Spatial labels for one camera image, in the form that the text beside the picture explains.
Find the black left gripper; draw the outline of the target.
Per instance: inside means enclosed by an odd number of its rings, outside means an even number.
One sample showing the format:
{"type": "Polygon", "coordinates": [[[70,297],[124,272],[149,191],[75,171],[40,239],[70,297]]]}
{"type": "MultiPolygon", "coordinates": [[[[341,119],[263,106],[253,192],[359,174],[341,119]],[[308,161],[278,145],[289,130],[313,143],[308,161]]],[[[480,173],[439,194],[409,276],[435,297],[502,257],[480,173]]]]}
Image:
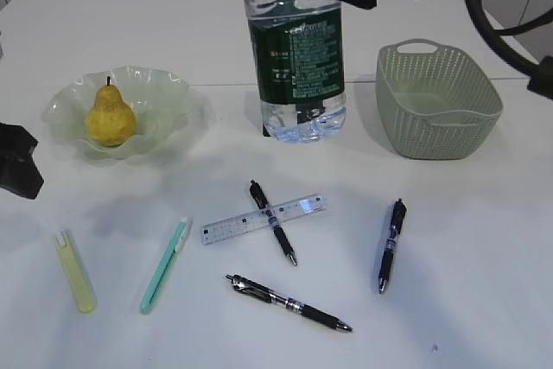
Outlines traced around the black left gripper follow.
{"type": "Polygon", "coordinates": [[[32,157],[37,144],[21,125],[1,123],[1,188],[36,199],[44,183],[32,157]]]}

